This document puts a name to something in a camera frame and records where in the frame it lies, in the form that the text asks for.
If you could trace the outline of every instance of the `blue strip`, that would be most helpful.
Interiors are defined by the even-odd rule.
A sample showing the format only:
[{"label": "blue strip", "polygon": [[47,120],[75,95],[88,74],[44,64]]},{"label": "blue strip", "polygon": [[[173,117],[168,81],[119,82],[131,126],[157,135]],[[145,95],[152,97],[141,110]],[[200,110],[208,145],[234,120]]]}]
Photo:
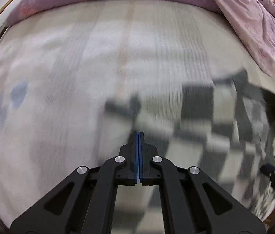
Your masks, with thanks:
[{"label": "blue strip", "polygon": [[143,182],[143,156],[141,146],[141,134],[138,134],[138,155],[139,155],[139,168],[140,168],[140,183]]},{"label": "blue strip", "polygon": [[138,182],[138,175],[137,175],[137,171],[138,171],[138,136],[139,136],[139,133],[137,133],[136,137],[135,137],[135,162],[134,162],[134,180],[135,180],[135,183],[137,184]]}]

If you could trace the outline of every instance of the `black and white checkered fabric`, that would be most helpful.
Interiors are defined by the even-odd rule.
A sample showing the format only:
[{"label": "black and white checkered fabric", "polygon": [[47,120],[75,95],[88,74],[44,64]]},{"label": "black and white checkered fabric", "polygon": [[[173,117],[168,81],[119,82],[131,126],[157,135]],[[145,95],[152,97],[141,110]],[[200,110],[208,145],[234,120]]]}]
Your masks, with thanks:
[{"label": "black and white checkered fabric", "polygon": [[[271,152],[266,151],[268,138],[275,136],[275,115],[269,115],[275,110],[268,110],[274,103],[267,103],[266,94],[275,98],[250,85],[242,71],[212,86],[183,85],[165,94],[133,96],[122,104],[111,100],[104,126],[114,128],[122,141],[132,130],[144,131],[146,143],[155,145],[159,155],[183,168],[199,166],[260,217],[275,196],[268,179],[259,175],[263,163],[275,163],[275,140]],[[120,187],[113,233],[163,232],[158,188]]]}]

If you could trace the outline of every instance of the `triangular cutout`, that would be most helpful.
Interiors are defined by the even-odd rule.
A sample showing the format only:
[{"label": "triangular cutout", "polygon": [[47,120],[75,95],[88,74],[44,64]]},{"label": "triangular cutout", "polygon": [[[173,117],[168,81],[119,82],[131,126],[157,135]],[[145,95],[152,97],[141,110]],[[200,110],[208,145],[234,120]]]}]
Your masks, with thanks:
[{"label": "triangular cutout", "polygon": [[203,188],[208,196],[212,205],[213,211],[217,216],[222,215],[232,209],[232,205],[223,198],[216,190],[213,189],[208,183],[203,183]]},{"label": "triangular cutout", "polygon": [[62,189],[44,205],[44,209],[59,216],[65,207],[66,201],[73,190],[73,187],[74,183],[70,182],[64,189]]}]

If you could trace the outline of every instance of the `round metal joint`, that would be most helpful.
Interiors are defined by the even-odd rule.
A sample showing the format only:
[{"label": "round metal joint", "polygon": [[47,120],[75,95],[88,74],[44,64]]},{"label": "round metal joint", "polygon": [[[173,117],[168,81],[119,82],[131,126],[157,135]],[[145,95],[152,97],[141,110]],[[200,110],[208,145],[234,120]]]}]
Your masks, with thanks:
[{"label": "round metal joint", "polygon": [[115,157],[115,161],[117,163],[123,163],[126,159],[123,156],[117,156]]},{"label": "round metal joint", "polygon": [[154,161],[155,163],[160,163],[160,162],[162,161],[162,157],[160,157],[160,156],[154,156],[154,157],[153,157],[153,161]]},{"label": "round metal joint", "polygon": [[192,174],[198,174],[198,173],[199,173],[199,168],[196,167],[196,166],[192,166],[192,167],[190,168],[190,172],[191,172]]},{"label": "round metal joint", "polygon": [[85,174],[87,171],[88,171],[88,169],[87,169],[85,166],[80,166],[80,167],[77,169],[77,172],[78,172],[79,174]]}]

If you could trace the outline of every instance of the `mattress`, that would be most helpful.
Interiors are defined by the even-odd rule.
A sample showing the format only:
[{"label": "mattress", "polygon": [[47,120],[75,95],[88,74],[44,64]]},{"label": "mattress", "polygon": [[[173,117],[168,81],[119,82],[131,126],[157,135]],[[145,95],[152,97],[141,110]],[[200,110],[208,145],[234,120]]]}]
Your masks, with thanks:
[{"label": "mattress", "polygon": [[[176,2],[78,3],[10,27],[0,41],[0,218],[9,227],[78,166],[117,154],[131,127],[118,120],[102,136],[108,99],[211,86],[243,69],[250,83],[275,93],[275,79],[224,17]],[[161,212],[148,207],[152,188],[131,189],[119,189],[116,209],[137,211],[132,228],[140,232],[142,221],[149,233],[163,232]]]}]

